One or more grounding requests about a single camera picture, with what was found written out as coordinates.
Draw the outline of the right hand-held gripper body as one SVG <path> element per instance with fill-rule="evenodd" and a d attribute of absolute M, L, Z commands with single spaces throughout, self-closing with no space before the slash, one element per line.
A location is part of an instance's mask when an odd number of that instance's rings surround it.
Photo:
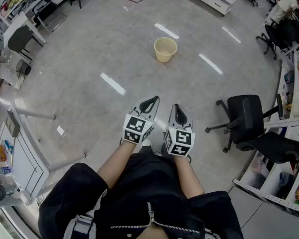
<path fill-rule="evenodd" d="M 195 133 L 191 124 L 185 127 L 166 126 L 163 154 L 187 157 L 193 149 Z"/>

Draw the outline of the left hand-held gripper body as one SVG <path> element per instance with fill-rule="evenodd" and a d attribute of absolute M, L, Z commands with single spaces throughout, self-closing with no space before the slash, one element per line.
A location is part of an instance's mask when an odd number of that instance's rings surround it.
<path fill-rule="evenodd" d="M 134 144 L 142 143 L 154 128 L 154 110 L 151 112 L 130 111 L 124 121 L 122 139 Z"/>

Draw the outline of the beige plastic bucket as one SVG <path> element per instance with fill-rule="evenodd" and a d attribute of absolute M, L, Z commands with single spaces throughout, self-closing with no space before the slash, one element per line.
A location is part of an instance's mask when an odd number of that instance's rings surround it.
<path fill-rule="evenodd" d="M 177 43 L 168 37 L 159 38 L 154 42 L 156 59 L 161 63 L 168 62 L 177 49 Z"/>

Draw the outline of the person's left forearm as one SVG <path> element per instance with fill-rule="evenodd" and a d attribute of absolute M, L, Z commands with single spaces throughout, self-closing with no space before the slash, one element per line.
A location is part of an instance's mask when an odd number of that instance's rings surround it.
<path fill-rule="evenodd" d="M 97 174 L 105 181 L 109 189 L 112 189 L 118 181 L 135 147 L 136 144 L 124 140 L 98 169 Z"/>

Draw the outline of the person's right forearm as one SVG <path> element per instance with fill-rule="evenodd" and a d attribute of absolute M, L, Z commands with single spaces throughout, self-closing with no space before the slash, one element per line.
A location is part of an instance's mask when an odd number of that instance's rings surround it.
<path fill-rule="evenodd" d="M 204 195 L 205 191 L 192 169 L 188 158 L 174 156 L 174 160 L 178 171 L 180 187 L 186 198 L 190 199 Z"/>

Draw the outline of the black trousers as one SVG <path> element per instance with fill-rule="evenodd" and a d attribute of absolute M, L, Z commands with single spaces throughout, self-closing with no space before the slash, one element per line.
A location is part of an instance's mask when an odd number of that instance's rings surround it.
<path fill-rule="evenodd" d="M 141 226 L 155 221 L 187 225 L 189 203 L 173 162 L 154 154 L 133 154 L 118 182 L 106 195 L 104 221 L 109 226 Z"/>

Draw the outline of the black mesh office chair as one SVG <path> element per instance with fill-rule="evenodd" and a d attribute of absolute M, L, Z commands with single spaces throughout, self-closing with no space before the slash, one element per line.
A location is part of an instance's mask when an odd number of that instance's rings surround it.
<path fill-rule="evenodd" d="M 280 94 L 276 95 L 277 105 L 262 113 L 262 106 L 257 95 L 240 95 L 230 97 L 225 104 L 217 100 L 216 105 L 221 105 L 230 122 L 205 129 L 206 133 L 214 129 L 224 128 L 229 135 L 228 146 L 223 152 L 228 152 L 231 144 L 241 151 L 257 150 L 273 163 L 286 162 L 299 163 L 299 141 L 291 140 L 277 133 L 269 131 L 264 133 L 264 118 L 274 113 L 283 115 L 283 105 Z"/>

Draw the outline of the black zipped jacket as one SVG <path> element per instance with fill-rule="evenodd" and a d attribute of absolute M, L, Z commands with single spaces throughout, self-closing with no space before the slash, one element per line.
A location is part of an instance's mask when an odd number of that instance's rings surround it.
<path fill-rule="evenodd" d="M 188 223 L 177 227 L 155 221 L 152 210 L 147 225 L 109 226 L 103 218 L 110 190 L 89 166 L 73 165 L 40 206 L 38 226 L 42 238 L 62 239 L 73 218 L 94 211 L 95 239 L 137 239 L 150 223 L 161 227 L 169 239 L 204 239 L 207 231 L 220 239 L 243 239 L 236 212 L 225 191 L 187 198 Z"/>

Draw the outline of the white metal shelving rack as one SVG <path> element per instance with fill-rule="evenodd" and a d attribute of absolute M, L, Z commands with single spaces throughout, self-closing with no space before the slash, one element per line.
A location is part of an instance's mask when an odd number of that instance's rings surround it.
<path fill-rule="evenodd" d="M 271 115 L 265 122 L 265 132 L 281 132 L 285 138 L 299 141 L 299 44 L 293 46 L 282 55 L 281 75 L 278 94 L 283 99 L 291 94 L 293 100 L 291 108 L 281 118 Z M 291 175 L 294 178 L 291 189 L 285 197 L 278 197 L 279 181 L 282 175 Z M 299 165 L 292 167 L 289 162 L 274 164 L 268 176 L 260 186 L 256 185 L 256 172 L 249 166 L 240 180 L 233 180 L 236 186 L 261 200 L 281 206 L 290 214 L 299 214 L 299 199 L 296 191 L 299 188 Z"/>

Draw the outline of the white desk with grey legs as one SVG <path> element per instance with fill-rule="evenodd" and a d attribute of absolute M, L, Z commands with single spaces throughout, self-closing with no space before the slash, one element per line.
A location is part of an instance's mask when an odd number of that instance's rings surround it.
<path fill-rule="evenodd" d="M 37 114 L 11 105 L 5 113 L 0 128 L 0 144 L 7 155 L 12 178 L 20 190 L 16 205 L 31 205 L 34 200 L 48 191 L 54 184 L 47 185 L 49 179 L 61 168 L 87 158 L 82 153 L 74 159 L 50 164 L 44 157 L 43 147 L 31 130 L 27 117 L 55 120 L 56 116 Z"/>

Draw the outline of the white cloth bag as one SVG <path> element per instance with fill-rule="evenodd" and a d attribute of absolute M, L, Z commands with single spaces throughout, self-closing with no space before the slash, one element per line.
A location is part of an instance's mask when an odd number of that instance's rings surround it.
<path fill-rule="evenodd" d="M 10 85 L 12 85 L 18 90 L 24 82 L 24 75 L 19 74 L 5 66 L 0 67 L 0 78 L 8 82 Z"/>

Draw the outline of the grey plastic chair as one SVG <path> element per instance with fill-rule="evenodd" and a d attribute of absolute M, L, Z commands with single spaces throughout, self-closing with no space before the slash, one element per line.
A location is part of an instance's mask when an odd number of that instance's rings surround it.
<path fill-rule="evenodd" d="M 23 53 L 23 51 L 29 53 L 27 49 L 25 49 L 27 43 L 33 39 L 36 43 L 38 43 L 41 47 L 43 45 L 41 42 L 34 36 L 33 32 L 30 30 L 28 26 L 22 26 L 18 28 L 10 37 L 7 43 L 7 47 L 14 51 L 24 58 L 28 59 L 29 61 L 32 61 L 32 58 L 29 57 L 27 54 Z"/>

